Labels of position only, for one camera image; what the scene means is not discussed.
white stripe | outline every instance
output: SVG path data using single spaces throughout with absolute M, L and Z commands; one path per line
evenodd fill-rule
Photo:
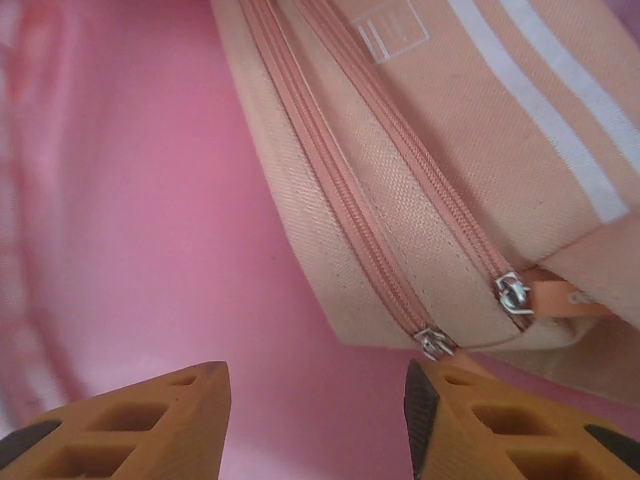
M 500 2 L 538 55 L 584 103 L 640 175 L 640 132 L 620 105 L 565 48 L 527 0 Z
M 547 137 L 589 197 L 603 223 L 629 212 L 589 150 L 509 56 L 473 0 L 447 0 L 494 75 Z

zipper pull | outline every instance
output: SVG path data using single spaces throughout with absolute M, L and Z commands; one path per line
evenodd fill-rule
M 498 297 L 502 307 L 511 315 L 533 315 L 529 308 L 529 292 L 516 272 L 509 272 L 496 280 Z
M 422 347 L 422 353 L 429 359 L 437 362 L 445 356 L 453 356 L 458 346 L 438 327 L 427 327 L 416 333 L 413 338 Z

black rubber tip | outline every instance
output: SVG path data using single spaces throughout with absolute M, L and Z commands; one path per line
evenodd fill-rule
M 59 420 L 47 420 L 16 430 L 0 440 L 0 470 L 29 451 L 62 424 Z

orange strap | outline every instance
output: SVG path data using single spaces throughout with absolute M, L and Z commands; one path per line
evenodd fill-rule
M 585 317 L 615 315 L 604 305 L 564 280 L 530 283 L 531 309 L 536 317 Z

zipper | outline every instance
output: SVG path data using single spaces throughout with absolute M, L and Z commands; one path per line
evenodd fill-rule
M 240 3 L 258 50 L 318 182 L 374 290 L 397 324 L 421 345 L 425 355 L 433 360 L 453 355 L 457 345 L 431 320 L 396 262 L 375 214 L 369 208 L 357 179 L 325 123 L 287 42 L 272 2 L 241 0 Z M 370 71 L 366 58 L 341 21 L 335 17 L 331 7 L 322 0 L 302 2 L 298 6 L 374 110 L 420 181 L 425 194 L 474 266 L 493 286 L 503 306 L 507 304 L 524 307 L 527 304 L 524 284 L 488 240 L 461 197 L 387 97 Z M 528 319 L 528 314 L 520 317 L 518 308 L 513 308 L 513 312 L 516 312 L 512 313 L 513 318 Z M 526 321 L 514 323 L 522 331 L 528 326 Z
M 298 10 L 384 126 L 451 233 L 520 331 L 531 326 L 530 289 L 495 247 L 327 0 L 296 0 Z

